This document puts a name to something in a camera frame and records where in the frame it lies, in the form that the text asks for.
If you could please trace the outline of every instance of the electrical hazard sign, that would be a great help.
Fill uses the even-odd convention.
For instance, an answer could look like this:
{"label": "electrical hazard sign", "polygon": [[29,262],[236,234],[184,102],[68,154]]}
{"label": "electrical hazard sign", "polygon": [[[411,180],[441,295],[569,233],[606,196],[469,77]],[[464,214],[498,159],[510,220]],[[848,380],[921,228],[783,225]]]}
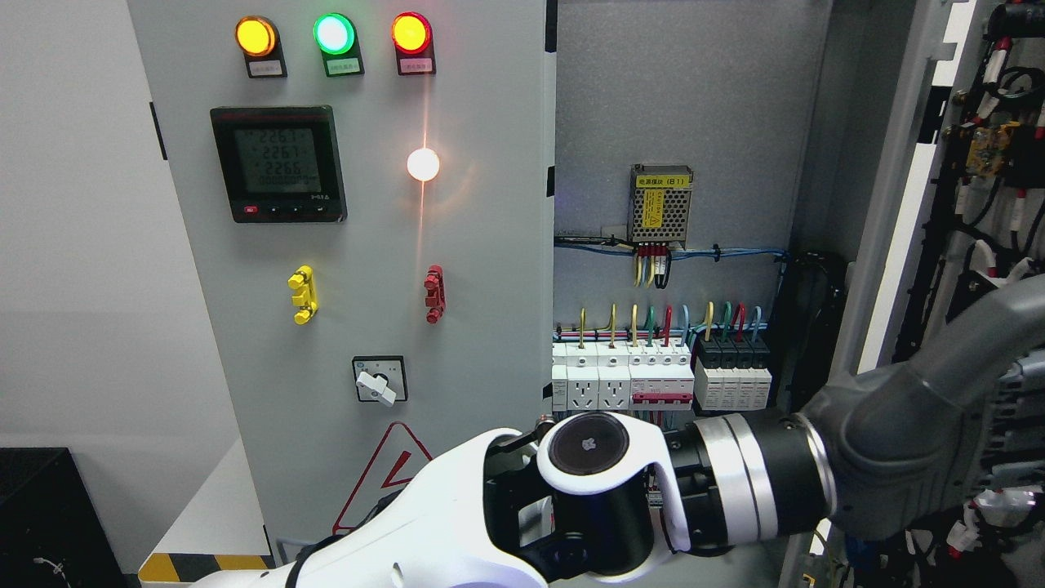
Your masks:
{"label": "electrical hazard sign", "polygon": [[432,454],[414,431],[404,423],[393,422],[359,474],[332,533],[353,531],[379,498],[402,489],[428,462]]}

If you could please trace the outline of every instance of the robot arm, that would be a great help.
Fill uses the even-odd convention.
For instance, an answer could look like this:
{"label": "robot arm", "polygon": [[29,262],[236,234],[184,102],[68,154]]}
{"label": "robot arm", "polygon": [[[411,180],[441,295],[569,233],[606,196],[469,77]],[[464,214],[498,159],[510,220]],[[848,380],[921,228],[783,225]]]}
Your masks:
{"label": "robot arm", "polygon": [[[1035,277],[984,298],[910,361],[833,382],[796,415],[728,415],[663,433],[590,413],[528,434],[490,431],[307,559],[196,586],[543,588],[580,573],[619,583],[673,554],[805,532],[823,517],[884,539],[981,489],[991,393],[1042,339],[1045,277]],[[650,471],[659,510],[647,501]]]}

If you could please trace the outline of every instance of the yellow indicator light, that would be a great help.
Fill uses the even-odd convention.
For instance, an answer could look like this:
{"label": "yellow indicator light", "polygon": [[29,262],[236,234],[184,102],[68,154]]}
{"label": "yellow indicator light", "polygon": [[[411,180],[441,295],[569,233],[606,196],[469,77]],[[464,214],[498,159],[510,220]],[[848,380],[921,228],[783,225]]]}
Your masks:
{"label": "yellow indicator light", "polygon": [[264,17],[250,16],[236,24],[236,43],[252,57],[263,57],[276,48],[276,27]]}
{"label": "yellow indicator light", "polygon": [[432,43],[432,26],[417,13],[403,13],[392,21],[392,42],[404,53],[420,53]]}

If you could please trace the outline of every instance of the electrical outlet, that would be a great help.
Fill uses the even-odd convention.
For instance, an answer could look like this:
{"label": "electrical outlet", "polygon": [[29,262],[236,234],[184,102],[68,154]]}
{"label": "electrical outlet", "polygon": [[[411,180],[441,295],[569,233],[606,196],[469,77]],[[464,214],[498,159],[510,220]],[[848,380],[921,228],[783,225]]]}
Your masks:
{"label": "electrical outlet", "polygon": [[[407,370],[402,356],[356,356],[352,358],[352,382],[359,377],[361,372],[375,378],[385,378],[389,389],[395,392],[395,402],[407,402]],[[370,395],[364,396],[355,384],[355,397],[359,402],[377,402]]]}
{"label": "electrical outlet", "polygon": [[599,409],[627,410],[631,404],[631,375],[628,368],[599,369]]}
{"label": "electrical outlet", "polygon": [[598,410],[599,369],[567,367],[566,378],[566,408]]}

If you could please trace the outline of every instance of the lcd display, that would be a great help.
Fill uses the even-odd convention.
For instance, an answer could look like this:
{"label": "lcd display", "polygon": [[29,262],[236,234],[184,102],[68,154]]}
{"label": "lcd display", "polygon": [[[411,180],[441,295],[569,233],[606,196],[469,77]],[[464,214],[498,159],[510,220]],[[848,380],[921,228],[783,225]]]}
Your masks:
{"label": "lcd display", "polygon": [[321,190],[311,128],[237,128],[234,134],[248,192]]}

